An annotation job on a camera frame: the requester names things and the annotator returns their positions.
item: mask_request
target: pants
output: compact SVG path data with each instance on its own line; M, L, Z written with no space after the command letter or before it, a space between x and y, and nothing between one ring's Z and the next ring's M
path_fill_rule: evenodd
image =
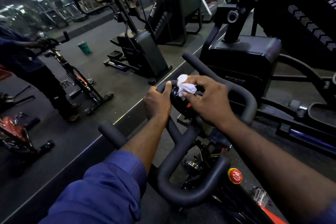
M33 72L15 75L39 89L63 118L73 115L63 87L48 67L44 66Z

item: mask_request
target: shoe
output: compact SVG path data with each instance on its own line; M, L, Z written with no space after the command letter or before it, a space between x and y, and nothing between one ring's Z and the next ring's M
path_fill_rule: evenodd
M67 121L75 121L77 120L79 117L79 114L74 114L74 115L71 115L70 117L68 117L66 120Z
M76 108L78 108L78 107L80 107L80 106L81 106L81 104L72 104L72 105L71 105L71 108L76 109Z

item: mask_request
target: gym floor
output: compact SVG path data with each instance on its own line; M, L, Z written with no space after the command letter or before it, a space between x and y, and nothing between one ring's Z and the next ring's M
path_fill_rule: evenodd
M140 29L143 24L134 21ZM160 49L168 65L173 65L175 69L182 62L182 53L185 50L195 52L198 50L207 35L212 29L213 24L203 24L203 29L198 35L189 35L184 47L172 47L162 45ZM242 34L250 34L252 26L251 18L246 22ZM114 98L105 103L91 116L86 116L84 110L90 105L90 101L85 96L79 95L75 100L81 103L81 118L78 122L68 124L58 115L49 101L34 87L23 93L20 98L34 94L35 100L15 106L4 112L5 115L15 115L20 111L29 114L29 118L39 117L40 124L36 125L30 132L30 137L35 146L39 147L48 140L53 140L56 146L52 151L31 167L28 167L20 176L14 175L12 170L16 165L16 159L6 150L0 149L0 221L4 220L16 208L29 199L41 186L48 182L71 160L88 147L98 136L98 124L103 120L115 122L132 106L134 106L147 92L149 85L147 79L140 77L130 71L124 73L105 67L102 62L107 59L106 55L117 50L109 40L124 31L123 24L112 20L79 37L71 39L68 43L60 47L62 55L72 65L76 66L84 75L90 74L97 85L95 89L102 95L111 91L115 94ZM261 28L258 28L258 35L263 35ZM77 43L86 41L93 51L90 55L84 55ZM46 65L53 71L55 76L63 81L67 79L65 71L56 60L42 58ZM326 71L319 71L322 75L330 75ZM297 74L295 70L288 66L279 64L276 74ZM27 83L15 76L0 82L0 91L15 95ZM65 89L68 93L74 90L72 86ZM281 103L288 103L291 99L297 99L303 103L323 102L318 92L310 83L296 82L272 82L267 97ZM173 119L178 113L172 111ZM323 175L336 181L336 162L322 154L309 150L301 145L293 143L275 135L275 124L264 120L255 121L254 129L274 142L299 160L313 167ZM173 146L168 133L165 131L160 141L159 149L154 159L154 164L158 166ZM237 167L243 174L242 185L247 190L253 186L259 186L258 181L251 174L248 168L241 161L239 156L233 151L229 154L233 167ZM183 171L178 169L171 179L179 182L182 180ZM149 185L142 200L142 220L141 223L227 223L220 211L206 203L196 208L184 209L179 213L163 200Z

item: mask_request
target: white tissue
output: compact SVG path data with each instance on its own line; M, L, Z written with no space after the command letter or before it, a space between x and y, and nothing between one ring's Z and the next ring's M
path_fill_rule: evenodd
M191 83L183 83L187 80L188 75L186 74L181 74L178 78L177 78L177 86L178 86L178 96L182 97L182 92L187 92L190 94L195 94L197 89L196 86L194 84Z

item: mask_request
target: dark blue shirt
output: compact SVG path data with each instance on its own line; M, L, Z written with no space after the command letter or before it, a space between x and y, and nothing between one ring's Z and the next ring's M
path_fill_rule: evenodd
M0 27L0 64L15 74L33 72L45 65L30 49L17 46L15 42L31 40Z
M115 151L71 183L39 224L130 224L140 220L146 170L130 152ZM336 202L311 224L336 223Z

